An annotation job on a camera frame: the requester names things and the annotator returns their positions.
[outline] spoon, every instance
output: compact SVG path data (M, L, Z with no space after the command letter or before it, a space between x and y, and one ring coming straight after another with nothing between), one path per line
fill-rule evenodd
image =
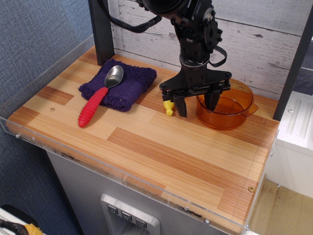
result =
M107 95L109 88L116 86L122 81L124 75L123 68L116 65L110 69L106 78L104 79L104 87L96 91L96 93L88 100L87 104L82 109L79 118L78 125L80 127L86 126L93 115L95 114L100 102Z

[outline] amber glass bowl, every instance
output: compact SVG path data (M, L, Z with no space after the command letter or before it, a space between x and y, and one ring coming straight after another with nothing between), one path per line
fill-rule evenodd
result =
M197 96L197 113L209 127L218 130L234 129L244 123L246 118L258 110L254 95L244 83L229 80L231 89L221 94L214 111L205 106L204 95Z

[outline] black metal frame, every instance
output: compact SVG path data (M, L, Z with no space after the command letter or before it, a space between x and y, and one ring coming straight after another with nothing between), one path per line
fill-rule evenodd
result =
M97 62L98 65L103 65L106 60L114 56L111 23L101 10L97 0L88 0L88 2ZM108 0L103 0L103 3L108 9Z
M97 53L98 65L103 65L104 62L114 55L114 46L112 39L111 23L101 10L97 0L89 0L89 9L91 16L91 23L93 29L94 43ZM290 72L286 79L285 86L280 96L273 119L281 120L287 102L291 95L292 89L295 85L297 76L299 74L305 54L308 50L309 44L313 35L313 7L311 9L308 21L304 28L298 50L295 54Z
M280 121L283 117L285 108L287 106L287 102L295 85L296 79L298 77L299 71L301 69L301 65L303 63L304 57L309 48L312 36L313 36L313 6L311 8L311 12L309 14L307 24L305 25L298 50L293 59L291 69L289 71L288 77L285 82L285 86L283 88L282 94L280 96L275 114L273 119Z

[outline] purple towel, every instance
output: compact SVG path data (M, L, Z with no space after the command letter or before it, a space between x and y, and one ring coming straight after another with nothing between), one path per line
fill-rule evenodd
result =
M120 65L123 68L123 79L120 84L109 89L107 96L103 98L100 105L125 112L130 110L140 95L152 85L157 77L155 70L126 65L110 59L90 82L81 85L78 90L82 93L83 98L89 100L98 89L104 87L104 79L115 65Z

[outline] button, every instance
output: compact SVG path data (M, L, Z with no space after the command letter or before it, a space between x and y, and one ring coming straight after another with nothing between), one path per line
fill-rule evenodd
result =
M113 214L118 214L117 208L111 206L108 204L108 209L110 212L112 212Z
M126 212L122 211L122 217L128 221L132 221L132 216L130 214L127 214Z
M142 228L144 228L144 229L147 228L147 223L146 223L145 221L142 221L142 220L138 219L138 218L136 218L136 224L137 224L139 227L142 227Z

